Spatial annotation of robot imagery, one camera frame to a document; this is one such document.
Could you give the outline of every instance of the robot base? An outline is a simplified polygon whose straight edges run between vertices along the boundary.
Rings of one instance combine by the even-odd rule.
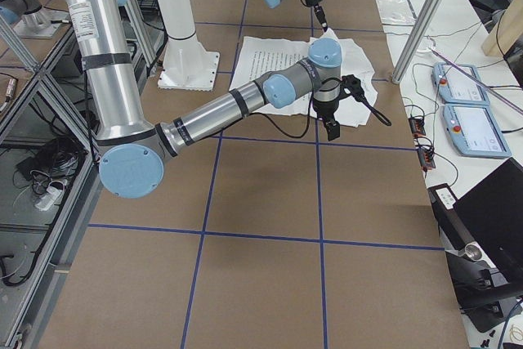
[[[46,10],[50,20],[66,20],[69,18],[69,13],[65,11]],[[14,28],[16,34],[20,38],[52,38],[56,31],[62,24],[51,24],[45,29],[35,32],[27,27],[24,20],[18,22]]]
[[[162,89],[211,91],[219,60],[220,54],[205,51],[196,37],[184,43],[169,40],[158,86]]]

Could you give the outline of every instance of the cardboard surface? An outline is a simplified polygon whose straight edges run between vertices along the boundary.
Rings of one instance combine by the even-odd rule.
[[[325,239],[440,247],[414,151],[320,147]]]
[[[197,235],[88,229],[47,327],[55,333],[39,347],[174,346],[198,244]]]
[[[325,0],[327,17],[373,62],[394,126],[370,119],[330,144],[314,120],[294,141],[252,116],[182,151],[152,195],[104,192],[41,348],[466,346],[399,89],[385,82],[376,3],[340,2]],[[150,78],[152,123],[226,94],[244,35],[320,33],[297,0],[192,5],[199,40],[221,53],[217,85],[160,90]],[[273,119],[293,133],[306,121]]]
[[[329,348],[467,348],[445,254],[325,246]]]
[[[207,237],[186,348],[323,345],[317,244]]]

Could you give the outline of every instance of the white pillar base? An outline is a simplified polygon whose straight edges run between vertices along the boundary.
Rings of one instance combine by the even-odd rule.
[[[162,89],[211,91],[219,60],[220,54],[205,51],[196,35],[183,41],[170,38],[158,86]]]

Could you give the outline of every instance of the sticker label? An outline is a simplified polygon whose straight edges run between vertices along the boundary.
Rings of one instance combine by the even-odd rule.
[[[91,2],[81,2],[69,7],[76,39],[81,42],[100,37],[96,27],[95,17],[92,14]]]
[[[436,193],[440,197],[441,202],[443,202],[443,205],[447,208],[447,210],[454,208],[456,199],[452,196],[452,194],[450,194],[448,188],[440,188],[439,190],[436,190]]]

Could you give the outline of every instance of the black cable tie band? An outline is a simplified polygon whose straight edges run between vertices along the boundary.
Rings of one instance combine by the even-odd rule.
[[[244,97],[242,96],[242,94],[240,92],[238,92],[237,89],[232,89],[229,93],[235,99],[236,104],[238,104],[239,111],[242,114],[242,118],[244,118],[244,119],[247,118],[249,115],[248,107],[247,107],[247,104],[245,103],[245,100],[244,100]]]
[[[263,98],[263,104],[266,105],[269,103],[269,101],[267,101],[267,97],[265,97],[265,92],[263,91],[262,87],[260,86],[260,84],[256,81],[256,79],[253,80],[253,83],[256,85],[256,87],[258,88],[258,91],[260,92],[261,94],[261,97]]]
[[[193,138],[190,137],[189,131],[187,131],[187,127],[183,123],[183,120],[181,118],[174,119],[173,124],[177,128],[178,133],[181,136],[181,139],[183,139],[184,143],[189,146],[194,143]]]
[[[167,149],[171,157],[176,157],[178,154],[177,152],[172,148],[171,144],[169,143],[169,140],[165,136],[165,132],[163,132],[163,128],[161,124],[156,124],[154,126],[154,129],[156,130],[156,133],[158,134],[158,137],[160,138],[161,142],[163,143],[163,147]]]
[[[312,81],[312,91],[319,91],[323,86],[323,83],[321,82],[320,73],[318,72],[314,64],[308,59],[301,59],[300,61],[298,61],[298,64],[301,67],[303,67],[305,71],[309,74],[309,78]]]
[[[98,146],[114,146],[114,145],[124,145],[127,143],[133,143],[136,141],[141,141],[143,139],[149,138],[153,136],[156,133],[156,130],[154,128],[138,132],[137,134],[132,134],[128,136],[121,136],[120,138],[111,138],[111,139],[98,139],[96,142],[98,143]]]
[[[102,53],[100,55],[84,56],[82,58],[83,71],[88,69],[99,69],[108,65],[131,64],[130,53]]]
[[[184,37],[184,38],[176,38],[176,37],[173,37],[173,36],[170,36],[169,33],[167,33],[167,36],[173,40],[176,40],[176,41],[184,41],[184,40],[188,40],[189,38],[191,37],[194,37],[196,35],[196,30],[194,31],[194,33],[192,33],[190,36],[187,36],[187,37]]]

